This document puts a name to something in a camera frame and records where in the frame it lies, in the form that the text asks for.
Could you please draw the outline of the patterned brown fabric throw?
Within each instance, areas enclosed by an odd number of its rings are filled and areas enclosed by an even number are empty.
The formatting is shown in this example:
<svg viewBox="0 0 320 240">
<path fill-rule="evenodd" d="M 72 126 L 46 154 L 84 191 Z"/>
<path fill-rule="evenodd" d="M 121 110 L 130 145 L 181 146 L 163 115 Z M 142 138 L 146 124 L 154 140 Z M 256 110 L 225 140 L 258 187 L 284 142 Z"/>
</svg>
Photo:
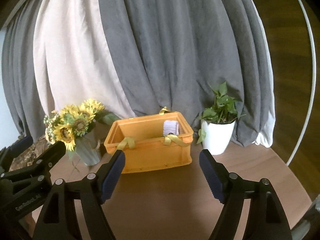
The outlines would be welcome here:
<svg viewBox="0 0 320 240">
<path fill-rule="evenodd" d="M 27 150 L 21 153 L 12 161 L 9 171 L 15 171 L 20 168 L 28 167 L 49 147 L 45 136 L 41 136 Z"/>
</svg>

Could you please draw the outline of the artificial sunflower bouquet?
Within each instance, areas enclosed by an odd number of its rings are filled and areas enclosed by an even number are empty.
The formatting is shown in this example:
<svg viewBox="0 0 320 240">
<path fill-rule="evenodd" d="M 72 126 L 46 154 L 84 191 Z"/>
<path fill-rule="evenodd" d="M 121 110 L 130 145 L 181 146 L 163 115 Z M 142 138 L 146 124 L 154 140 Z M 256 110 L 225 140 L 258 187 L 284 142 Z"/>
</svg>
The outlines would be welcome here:
<svg viewBox="0 0 320 240">
<path fill-rule="evenodd" d="M 76 138 L 94 131 L 97 124 L 112 125 L 119 117 L 107 110 L 102 102 L 95 99 L 83 101 L 80 105 L 67 105 L 59 111 L 53 110 L 45 116 L 45 137 L 49 144 L 64 143 L 66 152 L 72 159 Z"/>
</svg>

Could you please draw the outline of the white ribbed plant pot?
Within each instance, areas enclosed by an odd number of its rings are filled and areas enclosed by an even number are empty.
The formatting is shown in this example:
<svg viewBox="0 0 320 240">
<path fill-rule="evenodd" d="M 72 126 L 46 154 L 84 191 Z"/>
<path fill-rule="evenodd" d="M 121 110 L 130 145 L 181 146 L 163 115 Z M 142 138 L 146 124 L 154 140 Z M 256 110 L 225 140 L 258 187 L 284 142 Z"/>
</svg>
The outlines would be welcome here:
<svg viewBox="0 0 320 240">
<path fill-rule="evenodd" d="M 205 136 L 202 147 L 207 149 L 211 155 L 221 155 L 227 148 L 235 126 L 235 122 L 229 124 L 214 124 L 201 121 L 201 129 Z"/>
</svg>

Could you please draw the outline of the lavender towel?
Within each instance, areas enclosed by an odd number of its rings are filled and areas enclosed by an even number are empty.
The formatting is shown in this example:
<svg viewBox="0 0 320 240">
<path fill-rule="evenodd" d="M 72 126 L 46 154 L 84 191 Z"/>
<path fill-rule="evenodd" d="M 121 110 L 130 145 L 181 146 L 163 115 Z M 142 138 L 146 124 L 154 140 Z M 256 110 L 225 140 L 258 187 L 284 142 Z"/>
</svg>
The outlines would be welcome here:
<svg viewBox="0 0 320 240">
<path fill-rule="evenodd" d="M 179 135 L 179 122 L 176 120 L 165 120 L 163 123 L 163 135 Z"/>
</svg>

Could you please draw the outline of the grey ribbed vase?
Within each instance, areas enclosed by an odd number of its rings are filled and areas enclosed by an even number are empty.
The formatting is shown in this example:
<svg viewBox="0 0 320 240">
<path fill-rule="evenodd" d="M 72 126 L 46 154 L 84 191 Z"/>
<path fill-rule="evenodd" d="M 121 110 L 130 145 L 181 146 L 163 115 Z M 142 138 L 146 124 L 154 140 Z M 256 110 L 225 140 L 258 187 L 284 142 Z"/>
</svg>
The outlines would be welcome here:
<svg viewBox="0 0 320 240">
<path fill-rule="evenodd" d="M 94 166 L 101 161 L 100 140 L 96 138 L 94 131 L 76 138 L 75 151 L 87 166 Z"/>
</svg>

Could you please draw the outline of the green pothos plant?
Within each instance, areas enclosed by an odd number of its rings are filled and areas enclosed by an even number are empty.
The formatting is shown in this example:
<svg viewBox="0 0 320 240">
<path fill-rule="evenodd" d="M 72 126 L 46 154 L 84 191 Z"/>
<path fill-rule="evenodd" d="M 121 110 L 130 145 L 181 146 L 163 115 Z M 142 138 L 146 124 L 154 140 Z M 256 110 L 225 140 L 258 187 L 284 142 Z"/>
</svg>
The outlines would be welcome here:
<svg viewBox="0 0 320 240">
<path fill-rule="evenodd" d="M 241 117 L 245 116 L 236 109 L 238 100 L 228 95 L 227 82 L 221 83 L 216 89 L 212 89 L 214 100 L 211 106 L 205 108 L 197 119 L 207 121 L 214 124 L 229 124 L 237 122 Z M 200 128 L 198 144 L 202 144 L 204 132 Z"/>
</svg>

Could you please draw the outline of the grey curtain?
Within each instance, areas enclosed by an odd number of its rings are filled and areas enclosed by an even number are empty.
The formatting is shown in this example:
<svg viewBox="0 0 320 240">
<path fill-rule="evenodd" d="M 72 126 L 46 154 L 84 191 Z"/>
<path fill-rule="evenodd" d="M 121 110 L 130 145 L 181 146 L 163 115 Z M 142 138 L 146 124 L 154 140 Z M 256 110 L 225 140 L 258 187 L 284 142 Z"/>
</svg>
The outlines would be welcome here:
<svg viewBox="0 0 320 240">
<path fill-rule="evenodd" d="M 33 39 L 42 0 L 1 0 L 2 81 L 14 124 L 38 139 L 47 115 L 34 72 Z M 193 130 L 227 82 L 245 116 L 232 140 L 270 147 L 275 124 L 266 35 L 252 0 L 98 0 L 120 84 L 134 116 L 167 107 Z"/>
</svg>

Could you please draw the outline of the cream white curtain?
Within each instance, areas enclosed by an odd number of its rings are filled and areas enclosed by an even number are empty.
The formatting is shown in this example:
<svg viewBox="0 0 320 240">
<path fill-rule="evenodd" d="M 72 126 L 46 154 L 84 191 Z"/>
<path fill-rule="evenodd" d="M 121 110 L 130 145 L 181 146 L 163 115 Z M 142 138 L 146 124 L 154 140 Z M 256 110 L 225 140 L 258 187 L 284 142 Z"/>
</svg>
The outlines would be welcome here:
<svg viewBox="0 0 320 240">
<path fill-rule="evenodd" d="M 122 119 L 134 116 L 113 64 L 98 0 L 42 0 L 33 59 L 46 114 L 94 99 Z"/>
</svg>

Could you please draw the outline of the white curved floor lamp pole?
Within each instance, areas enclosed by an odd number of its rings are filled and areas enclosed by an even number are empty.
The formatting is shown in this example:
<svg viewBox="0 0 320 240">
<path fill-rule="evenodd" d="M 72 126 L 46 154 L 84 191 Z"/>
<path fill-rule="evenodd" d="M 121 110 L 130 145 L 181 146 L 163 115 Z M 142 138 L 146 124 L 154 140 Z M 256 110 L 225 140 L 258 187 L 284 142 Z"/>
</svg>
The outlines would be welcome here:
<svg viewBox="0 0 320 240">
<path fill-rule="evenodd" d="M 287 165 L 298 159 L 299 155 L 318 158 L 317 140 L 319 136 L 319 18 L 308 0 L 297 0 L 303 15 L 306 40 L 310 59 L 296 71 L 300 87 L 308 95 L 308 107 L 303 118 L 303 126 L 296 145 L 286 162 Z"/>
</svg>

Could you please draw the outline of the orange plastic crate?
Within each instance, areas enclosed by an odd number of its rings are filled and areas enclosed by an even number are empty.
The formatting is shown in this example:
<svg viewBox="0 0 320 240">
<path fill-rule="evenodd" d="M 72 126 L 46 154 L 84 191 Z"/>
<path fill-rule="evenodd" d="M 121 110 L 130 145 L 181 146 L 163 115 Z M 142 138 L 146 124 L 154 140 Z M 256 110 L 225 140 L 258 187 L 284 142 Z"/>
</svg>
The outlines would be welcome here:
<svg viewBox="0 0 320 240">
<path fill-rule="evenodd" d="M 165 120 L 179 122 L 179 135 L 163 135 Z M 193 133 L 180 112 L 164 108 L 155 115 L 115 121 L 104 146 L 108 154 L 125 153 L 123 174 L 164 170 L 191 164 Z"/>
</svg>

